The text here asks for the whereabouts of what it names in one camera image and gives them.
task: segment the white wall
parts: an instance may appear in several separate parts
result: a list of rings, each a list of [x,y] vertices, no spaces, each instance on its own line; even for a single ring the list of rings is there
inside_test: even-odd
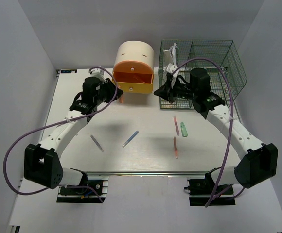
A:
[[[282,208],[282,1],[264,2],[239,54],[248,82],[237,103],[248,129],[279,149],[271,180]]]
[[[232,39],[238,47],[263,0],[19,0],[55,68],[112,67],[119,45]]]
[[[3,157],[17,137],[44,123],[54,85],[55,69],[19,3],[0,0],[0,233],[15,200],[3,178]],[[8,173],[16,187],[24,148],[37,138],[23,140],[10,156]]]

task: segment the white table surface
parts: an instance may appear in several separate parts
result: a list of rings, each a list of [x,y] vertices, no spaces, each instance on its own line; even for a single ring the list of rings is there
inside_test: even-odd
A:
[[[88,70],[61,74],[47,124],[65,117]],[[177,137],[175,159],[173,115],[183,121],[189,136]],[[139,130],[126,148],[122,144]],[[90,138],[104,148],[101,153]],[[96,115],[71,141],[61,157],[62,166],[84,171],[200,171],[220,166],[226,139],[194,111],[162,111],[154,95],[125,94],[125,104],[113,103]],[[230,150],[228,165],[239,162]],[[282,231],[282,212],[270,180],[237,199],[236,206],[189,206],[185,178],[112,176],[103,204],[56,203],[58,189],[18,196],[10,225],[20,233],[40,232],[197,232],[269,233]],[[21,191],[40,185],[24,180]]]
[[[60,74],[47,124],[64,119],[86,77],[88,69],[79,69],[76,74]],[[154,78],[156,90],[157,74]],[[79,132],[64,150],[60,159],[62,166],[84,171],[207,171],[221,166],[226,139],[199,113],[160,110],[159,98],[153,94],[124,93],[124,98],[123,104],[112,103]],[[173,142],[176,136],[174,115],[179,126],[180,122],[185,123],[189,135],[176,137],[178,160]],[[44,137],[52,130],[47,129]],[[123,148],[123,143],[136,130],[139,130],[138,135]],[[91,134],[104,153],[92,141]],[[227,165],[236,165],[239,161],[232,148]]]

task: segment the white cable tie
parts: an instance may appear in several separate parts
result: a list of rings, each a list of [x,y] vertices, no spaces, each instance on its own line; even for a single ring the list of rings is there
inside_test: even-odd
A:
[[[67,117],[67,123],[72,123],[72,121]]]
[[[236,116],[234,116],[234,117],[229,116],[229,119],[224,124],[229,123],[231,120],[237,120],[237,119],[238,119],[238,117],[236,117]]]

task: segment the blue pen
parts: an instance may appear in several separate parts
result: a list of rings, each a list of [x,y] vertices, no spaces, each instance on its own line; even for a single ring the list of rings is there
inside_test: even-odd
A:
[[[130,138],[128,138],[128,140],[123,144],[123,147],[127,146],[127,144],[139,133],[139,131],[135,131],[135,133],[133,135],[131,135]]]

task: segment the gray pen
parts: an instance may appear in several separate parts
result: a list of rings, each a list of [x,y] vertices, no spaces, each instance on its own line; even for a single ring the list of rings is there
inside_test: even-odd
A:
[[[94,136],[90,135],[91,139],[94,141],[94,143],[99,147],[99,149],[101,150],[101,152],[104,152],[104,150],[102,149],[102,147],[100,146],[99,142],[94,138]]]

